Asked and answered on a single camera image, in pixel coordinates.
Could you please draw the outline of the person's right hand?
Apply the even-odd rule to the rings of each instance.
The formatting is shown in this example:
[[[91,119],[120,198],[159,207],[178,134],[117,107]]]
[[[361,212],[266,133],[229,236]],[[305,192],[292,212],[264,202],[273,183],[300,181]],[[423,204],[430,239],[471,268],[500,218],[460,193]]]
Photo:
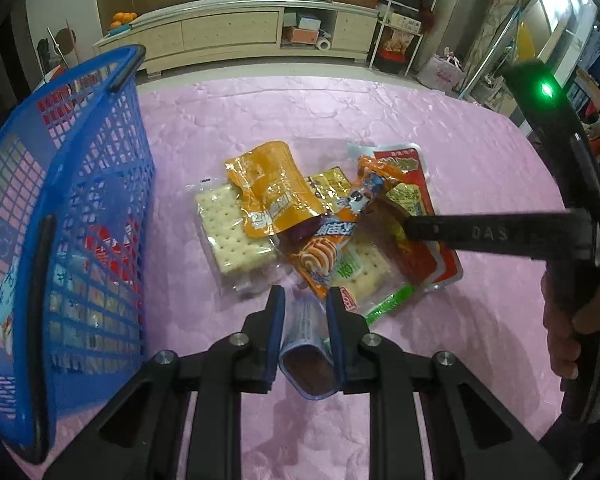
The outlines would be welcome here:
[[[576,379],[579,375],[577,359],[582,348],[574,335],[589,335],[600,331],[600,287],[592,300],[573,316],[558,306],[553,280],[548,272],[542,276],[541,290],[550,368],[560,378]]]

